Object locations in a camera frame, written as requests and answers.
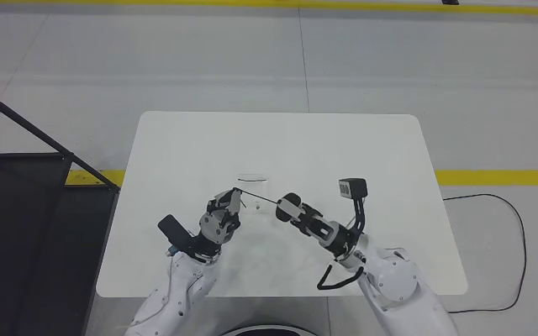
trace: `thin wire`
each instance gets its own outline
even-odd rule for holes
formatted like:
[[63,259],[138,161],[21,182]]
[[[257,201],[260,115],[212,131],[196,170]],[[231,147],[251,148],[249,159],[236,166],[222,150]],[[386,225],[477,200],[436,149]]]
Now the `thin wire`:
[[267,181],[267,179],[260,179],[260,180],[243,180],[243,179],[237,179],[237,181],[242,181],[242,182],[264,182],[264,181]]
[[527,242],[526,242],[526,239],[525,239],[525,227],[523,225],[523,219],[521,219],[521,216],[520,216],[520,213],[517,211],[517,209],[512,205],[512,203],[508,202],[507,200],[505,200],[504,198],[502,198],[501,196],[497,196],[497,195],[493,195],[493,194],[488,194],[488,193],[480,193],[480,194],[473,194],[473,195],[465,195],[465,196],[456,196],[456,197],[448,197],[448,198],[443,198],[443,201],[450,201],[450,200],[455,200],[455,199],[462,199],[462,198],[470,198],[470,197],[480,197],[480,196],[489,196],[489,197],[495,197],[503,202],[505,202],[506,204],[508,204],[512,210],[514,210],[514,213],[516,214],[516,216],[518,217],[519,221],[520,221],[520,226],[521,226],[521,238],[523,239],[523,257],[524,257],[524,262],[523,262],[523,271],[521,272],[521,279],[520,279],[520,285],[518,287],[518,293],[517,293],[517,296],[515,297],[515,300],[514,302],[512,302],[512,304],[510,304],[509,306],[505,307],[505,308],[499,308],[499,309],[466,309],[466,310],[457,310],[457,311],[452,311],[452,312],[449,312],[450,314],[459,314],[459,313],[463,313],[463,312],[504,312],[506,310],[509,310],[510,308],[512,308],[513,306],[515,306],[515,304],[518,302],[518,300],[520,299],[520,295],[521,295],[521,288],[523,288],[523,280],[525,279],[525,273],[527,271]]
[[264,201],[268,201],[268,202],[271,202],[271,203],[273,203],[273,204],[278,204],[277,202],[275,202],[275,201],[273,201],[273,200],[270,200],[269,198],[261,197],[261,196],[258,196],[258,195],[256,195],[256,194],[253,194],[253,193],[251,193],[251,192],[246,192],[246,191],[244,191],[243,189],[239,189],[239,188],[235,188],[235,189],[239,190],[240,192],[244,192],[245,194],[248,194],[248,195],[251,195],[251,196],[254,196],[254,197],[261,198],[261,199],[264,200]]

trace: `black power cord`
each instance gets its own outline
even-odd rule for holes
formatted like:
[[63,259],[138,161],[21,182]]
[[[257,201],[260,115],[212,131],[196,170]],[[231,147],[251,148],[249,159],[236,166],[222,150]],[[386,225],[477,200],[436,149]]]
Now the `black power cord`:
[[[265,201],[268,201],[268,202],[271,202],[273,204],[277,204],[277,202],[271,200],[271,199],[268,199],[268,198],[264,198],[264,197],[261,197],[259,195],[256,195],[256,194],[253,194],[253,193],[250,193],[250,192],[246,192],[244,190],[241,190],[242,192],[244,192],[245,194],[248,194],[248,195],[251,195],[253,197],[258,197],[262,200],[265,200]],[[520,296],[521,296],[521,289],[523,288],[523,280],[525,279],[525,273],[527,271],[527,241],[526,241],[526,238],[525,238],[525,226],[523,225],[523,219],[521,218],[521,215],[520,213],[518,212],[518,210],[512,205],[512,203],[508,202],[507,200],[505,200],[504,198],[502,198],[501,196],[498,196],[498,195],[494,195],[494,194],[489,194],[489,193],[480,193],[480,194],[472,194],[472,195],[463,195],[463,196],[456,196],[456,197],[447,197],[447,198],[443,198],[443,201],[451,201],[451,200],[456,200],[456,199],[463,199],[463,198],[471,198],[471,197],[482,197],[482,196],[486,196],[486,197],[494,197],[494,198],[497,198],[503,202],[505,202],[506,204],[508,204],[510,206],[510,208],[514,211],[515,215],[517,216],[518,220],[520,221],[520,227],[521,227],[521,238],[522,238],[522,242],[523,242],[523,256],[524,256],[524,262],[523,262],[523,271],[521,272],[521,278],[520,278],[520,284],[518,286],[518,292],[517,292],[517,295],[514,299],[514,301],[507,307],[504,307],[504,308],[499,308],[499,309],[466,309],[466,310],[456,310],[456,311],[450,311],[448,313],[450,314],[460,314],[460,313],[464,313],[464,312],[504,312],[504,311],[507,311],[509,310],[510,308],[512,308],[513,306],[516,305],[516,303],[518,302],[518,300],[520,299]],[[364,222],[365,222],[365,219],[364,219],[364,207],[362,206],[362,202],[356,202],[355,204],[355,207],[356,207],[356,210],[357,210],[357,207],[358,210],[359,210],[359,213],[361,214],[361,225],[359,227],[359,231],[362,232],[362,230],[364,229]],[[334,285],[324,285],[324,282],[325,280],[327,279],[327,276],[329,275],[330,271],[332,269],[332,265],[329,265],[329,267],[327,267],[327,270],[325,271],[325,274],[323,275],[323,277],[321,278],[321,280],[319,281],[318,283],[318,288],[320,290],[328,290],[328,289],[336,289],[336,288],[341,288],[355,280],[357,280],[359,278],[359,276],[361,276],[361,273],[362,273],[362,270],[359,270],[354,276],[352,276],[351,278],[349,279],[346,279],[344,281],[341,281],[337,284],[334,284]]]
[[518,293],[517,293],[517,296],[515,297],[515,300],[514,302],[512,302],[512,304],[510,304],[509,306],[507,307],[504,307],[504,308],[499,308],[499,309],[466,309],[466,310],[456,310],[456,311],[452,311],[452,312],[449,312],[450,314],[460,314],[460,313],[463,313],[463,312],[504,312],[506,310],[509,310],[510,308],[512,308],[513,306],[515,306],[515,304],[518,302],[518,300],[520,299],[520,295],[521,295],[521,288],[523,287],[523,280],[525,279],[525,273],[527,271],[527,242],[526,242],[526,239],[525,239],[525,227],[523,226],[523,219],[521,219],[521,216],[520,216],[520,213],[517,211],[517,209],[512,205],[512,203],[508,202],[507,200],[505,200],[504,198],[502,198],[501,196],[497,196],[497,195],[493,195],[493,194],[488,194],[488,193],[480,193],[480,194],[473,194],[473,195],[464,195],[464,196],[456,196],[456,197],[448,197],[448,198],[443,198],[443,201],[451,201],[451,200],[456,200],[456,199],[463,199],[463,198],[471,198],[471,197],[481,197],[481,196],[487,196],[487,197],[495,197],[503,202],[505,202],[506,204],[508,204],[512,210],[514,211],[515,215],[518,217],[519,221],[520,221],[520,226],[521,226],[521,238],[523,239],[523,256],[524,256],[524,263],[523,263],[523,272],[521,272],[521,278],[520,278],[520,285],[518,286]]

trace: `black fabric panel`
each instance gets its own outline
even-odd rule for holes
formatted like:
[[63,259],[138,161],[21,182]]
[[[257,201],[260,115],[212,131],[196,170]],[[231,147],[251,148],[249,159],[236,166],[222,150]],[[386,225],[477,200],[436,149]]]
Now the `black fabric panel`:
[[81,335],[115,193],[66,187],[16,335]]
[[60,154],[0,155],[1,336],[11,336],[70,166]]

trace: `small black object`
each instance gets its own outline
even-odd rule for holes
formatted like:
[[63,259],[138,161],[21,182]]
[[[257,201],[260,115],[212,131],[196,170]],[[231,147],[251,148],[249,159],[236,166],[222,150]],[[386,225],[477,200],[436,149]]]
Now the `small black object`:
[[164,217],[157,227],[168,238],[170,244],[191,258],[205,263],[198,255],[215,256],[220,252],[220,245],[205,238],[202,234],[192,236],[172,215]]
[[358,201],[368,196],[367,181],[361,178],[346,178],[338,180],[340,195]]

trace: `black metal frame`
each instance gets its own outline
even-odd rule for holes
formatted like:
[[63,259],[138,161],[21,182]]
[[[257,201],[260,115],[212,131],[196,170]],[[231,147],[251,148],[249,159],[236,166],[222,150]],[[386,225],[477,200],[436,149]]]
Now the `black metal frame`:
[[60,143],[58,143],[56,140],[52,139],[49,135],[47,135],[45,132],[43,132],[41,129],[38,129],[35,125],[33,125],[30,121],[23,118],[20,114],[13,111],[11,108],[9,108],[6,104],[3,102],[0,102],[0,113],[4,114],[6,117],[13,120],[16,124],[18,124],[23,129],[26,129],[31,134],[35,135],[41,141],[48,144],[50,147],[57,150],[59,153],[64,155],[67,159],[71,160],[72,162],[78,164],[82,169],[89,172],[93,176],[95,176],[97,179],[99,179],[102,183],[106,184],[108,187],[110,187],[111,190],[114,192],[119,192],[119,186],[116,186],[112,181],[110,181],[108,178],[103,176],[99,171],[91,167],[88,163],[83,161],[81,158],[76,156],[74,153],[70,152],[66,147],[62,146]]

